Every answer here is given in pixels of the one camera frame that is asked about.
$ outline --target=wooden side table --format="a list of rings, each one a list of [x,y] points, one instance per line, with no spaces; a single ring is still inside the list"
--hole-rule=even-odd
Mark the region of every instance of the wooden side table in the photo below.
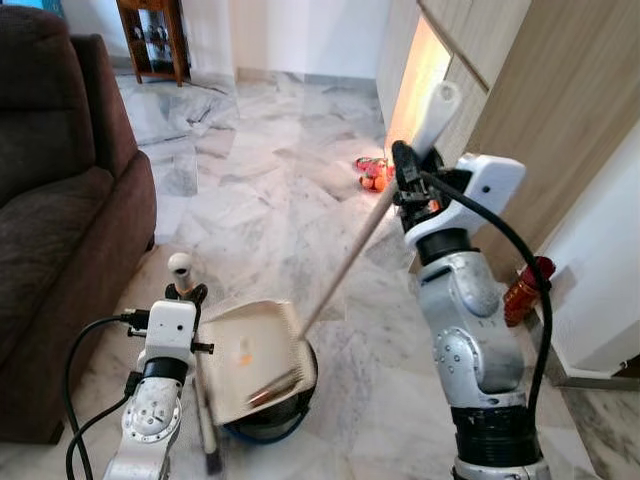
[[[181,87],[182,80],[189,77],[189,65],[178,0],[116,1],[138,83],[142,77],[160,77],[175,79]],[[150,16],[159,24],[145,31],[139,10],[152,12]],[[149,55],[150,48],[161,52],[161,58]]]

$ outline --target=black cable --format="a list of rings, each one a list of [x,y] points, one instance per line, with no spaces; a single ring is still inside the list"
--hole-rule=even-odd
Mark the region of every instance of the black cable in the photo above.
[[[496,227],[509,241],[513,244],[522,258],[524,258],[527,266],[531,269],[536,283],[538,285],[538,291],[540,292],[540,300],[542,303],[542,316],[543,316],[543,328],[542,339],[540,340],[540,350],[538,351],[538,359],[536,366],[533,370],[533,379],[531,380],[531,390],[529,391],[529,404],[527,406],[529,412],[529,418],[531,421],[531,427],[535,428],[536,425],[536,407],[538,405],[538,395],[540,393],[540,386],[542,384],[542,376],[547,364],[547,357],[549,356],[549,350],[551,348],[551,333],[553,329],[553,312],[551,309],[551,299],[549,298],[549,291],[547,288],[547,281],[545,280],[538,264],[536,262],[533,253],[529,250],[527,244],[520,238],[520,236],[498,215],[491,210],[480,205],[478,202],[470,199],[464,194],[460,193],[455,188],[446,184],[439,178],[428,172],[421,172],[422,178],[430,185],[440,190],[446,196],[455,200],[456,202],[464,205],[469,210],[477,213],[482,218]]]
[[[62,380],[62,399],[64,401],[65,409],[67,410],[67,415],[69,416],[69,423],[71,424],[71,430],[73,430],[74,434],[77,434],[80,427],[78,426],[78,418],[76,417],[76,413],[73,409],[73,404],[71,403],[71,392],[69,388],[69,376],[71,375],[71,364],[73,362],[73,357],[80,346],[80,343],[92,330],[95,328],[101,327],[111,322],[121,321],[121,316],[113,316],[103,318],[101,320],[97,320],[93,323],[90,323],[86,327],[82,329],[80,335],[76,338],[75,342],[71,346],[71,350],[69,351],[69,355],[67,356],[67,361],[64,366],[64,378]],[[87,454],[87,449],[84,446],[84,442],[82,441],[82,437],[78,439],[78,450],[80,451],[80,458],[82,460],[82,466],[84,467],[84,474],[87,480],[93,480],[93,473],[91,472],[91,463],[89,462],[89,455]]]
[[[119,409],[121,406],[123,406],[125,403],[127,403],[129,398],[131,398],[131,395],[125,395],[116,404],[110,406],[109,408],[107,408],[103,412],[101,412],[98,415],[96,415],[95,417],[93,417],[87,423],[85,423],[82,426],[82,428],[80,428],[75,433],[75,435],[71,439],[71,442],[69,442],[69,446],[67,447],[67,456],[66,456],[65,465],[66,465],[66,468],[67,468],[67,479],[68,480],[75,480],[75,477],[73,476],[73,449],[75,448],[76,444],[78,445],[78,447],[80,447],[80,445],[83,444],[82,435],[84,434],[84,432],[86,432],[89,428],[91,428],[93,425],[98,423],[104,417],[106,417],[107,415],[112,414],[117,409]]]

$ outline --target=broom handle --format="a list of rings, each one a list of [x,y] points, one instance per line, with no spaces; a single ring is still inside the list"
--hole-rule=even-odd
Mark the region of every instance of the broom handle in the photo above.
[[[376,227],[384,218],[384,214],[387,213],[387,210],[389,210],[389,207],[393,203],[393,195],[397,191],[398,184],[396,183],[396,180],[394,178],[391,183],[387,185],[387,188],[384,189],[380,200],[378,200],[378,203],[376,203],[373,211],[367,217],[367,221],[365,222],[364,227],[362,227],[362,230],[360,230],[360,233],[358,234],[358,237],[356,238],[356,241],[351,248],[351,252],[347,256],[347,258],[342,261],[342,264],[338,269],[338,273],[336,273],[335,277],[333,277],[331,285],[329,285],[329,288],[325,292],[324,296],[320,299],[316,307],[313,309],[313,312],[311,312],[311,316],[307,320],[307,323],[298,334],[298,340],[302,340],[307,336],[307,332],[320,316],[320,313],[335,293],[336,289],[351,268],[351,265],[353,264],[355,259],[358,258],[358,255],[360,255],[360,252],[367,244],[369,238],[371,238],[371,235],[375,231]]]
[[[435,87],[426,110],[425,118],[412,142],[413,149],[420,158],[424,158],[429,152],[429,149],[431,149],[433,144],[436,142],[437,138],[442,133],[442,130],[444,130],[451,120],[451,117],[453,117],[453,114],[460,106],[461,99],[462,96],[460,95],[460,90],[451,82],[441,82]],[[342,279],[351,268],[354,260],[358,258],[358,255],[367,244],[369,238],[371,238],[374,230],[384,218],[384,214],[389,210],[389,207],[393,203],[393,196],[397,191],[398,184],[394,178],[384,192],[382,192],[380,200],[367,217],[367,221],[358,234],[351,252],[347,258],[343,260],[342,265],[340,265],[340,268],[338,269],[338,273],[331,282],[331,285],[329,285],[324,296],[315,306],[313,312],[311,312],[311,316],[307,320],[307,323],[298,334],[298,340],[304,340],[309,329],[313,326],[315,321],[318,320],[320,313],[335,293],[336,289],[342,282]]]

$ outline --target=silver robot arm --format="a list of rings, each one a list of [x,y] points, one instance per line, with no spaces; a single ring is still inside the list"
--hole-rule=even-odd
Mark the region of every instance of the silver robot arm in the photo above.
[[[524,362],[504,321],[503,285],[469,237],[485,222],[425,185],[428,171],[499,214],[524,177],[524,166],[486,155],[462,157],[445,170],[393,145],[399,192],[394,199],[408,246],[417,249],[418,299],[433,338],[433,358],[457,428],[454,479],[550,479],[526,408]]]
[[[144,331],[145,348],[138,358],[142,379],[122,416],[122,440],[104,474],[105,480],[163,480],[169,477],[169,449],[180,431],[180,396],[194,371],[194,351],[212,352],[212,345],[194,342],[204,285],[194,286],[191,259],[176,254],[169,260],[176,280],[166,297],[153,304]]]

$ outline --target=white wall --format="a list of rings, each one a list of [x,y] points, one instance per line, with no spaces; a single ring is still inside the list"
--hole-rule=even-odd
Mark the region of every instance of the white wall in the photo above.
[[[62,8],[71,33],[99,33],[109,55],[129,56],[115,0],[62,0]]]
[[[192,78],[234,74],[229,1],[181,0]]]
[[[235,65],[375,78],[392,0],[232,0]]]
[[[639,186],[640,122],[541,250],[557,265],[553,346],[570,375],[608,377],[640,353]]]

